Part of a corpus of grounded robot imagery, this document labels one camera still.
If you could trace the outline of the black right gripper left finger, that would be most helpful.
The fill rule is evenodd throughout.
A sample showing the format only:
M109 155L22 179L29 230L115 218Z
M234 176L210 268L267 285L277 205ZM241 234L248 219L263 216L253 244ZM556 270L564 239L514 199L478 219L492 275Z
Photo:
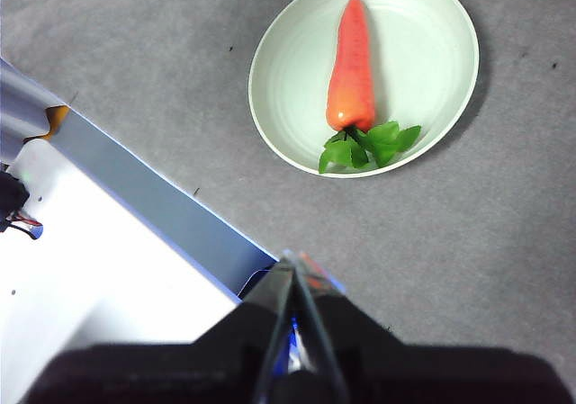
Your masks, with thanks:
M191 344L114 344L66 351L28 403L293 403L288 371L294 265L285 256Z

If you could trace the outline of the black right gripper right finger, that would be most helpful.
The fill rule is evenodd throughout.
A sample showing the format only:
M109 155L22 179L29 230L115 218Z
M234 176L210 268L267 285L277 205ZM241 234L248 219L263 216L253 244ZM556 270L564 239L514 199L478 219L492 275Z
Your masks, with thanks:
M572 403L544 359L501 347L407 344L360 310L308 256L296 288L320 364L351 403Z

